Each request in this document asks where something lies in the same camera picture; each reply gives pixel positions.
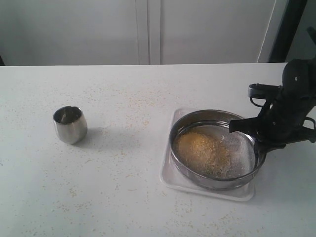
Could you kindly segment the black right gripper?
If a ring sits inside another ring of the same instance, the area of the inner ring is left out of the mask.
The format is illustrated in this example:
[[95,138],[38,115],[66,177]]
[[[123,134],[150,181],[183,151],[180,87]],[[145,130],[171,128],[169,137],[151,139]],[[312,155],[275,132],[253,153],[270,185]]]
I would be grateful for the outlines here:
[[281,90],[273,101],[265,101],[258,117],[233,119],[229,132],[256,137],[256,152],[267,154],[286,144],[316,141],[316,130],[303,127],[316,105],[315,59],[293,59],[282,73]]

